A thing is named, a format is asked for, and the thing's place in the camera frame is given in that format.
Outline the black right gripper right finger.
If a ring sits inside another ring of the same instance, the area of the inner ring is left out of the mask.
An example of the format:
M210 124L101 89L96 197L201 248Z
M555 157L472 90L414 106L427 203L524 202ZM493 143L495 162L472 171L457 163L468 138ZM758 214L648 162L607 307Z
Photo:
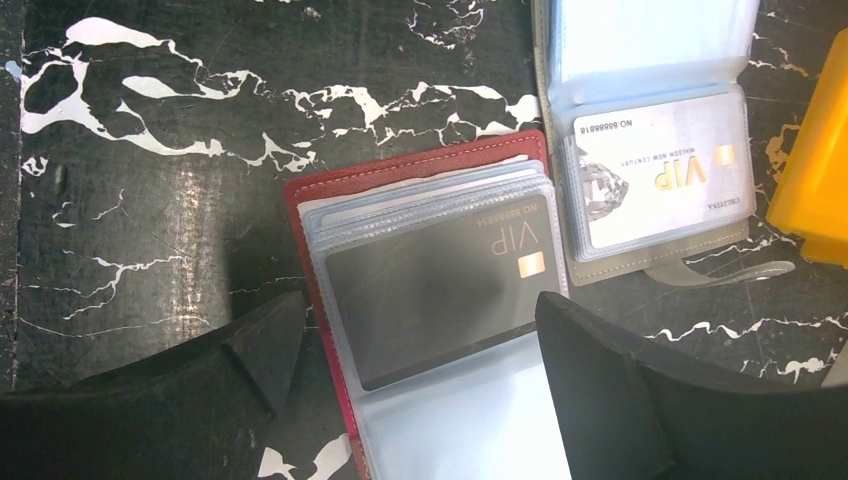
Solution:
M575 479L843 479L847 389L755 378L544 292L535 319Z

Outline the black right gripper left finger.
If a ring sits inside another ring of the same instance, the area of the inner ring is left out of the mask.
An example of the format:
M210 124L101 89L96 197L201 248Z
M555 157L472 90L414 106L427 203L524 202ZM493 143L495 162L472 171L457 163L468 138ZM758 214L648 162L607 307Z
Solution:
M5 479L250 479L306 321L298 292L68 387L1 397Z

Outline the red card holder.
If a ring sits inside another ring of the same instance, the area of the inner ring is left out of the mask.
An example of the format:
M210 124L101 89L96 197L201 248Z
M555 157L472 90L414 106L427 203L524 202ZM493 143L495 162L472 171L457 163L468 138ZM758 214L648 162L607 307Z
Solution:
M325 260L383 235L542 193L568 282L547 144L538 130L290 180L284 188L352 456L364 479L566 479L536 333L372 391L361 387Z

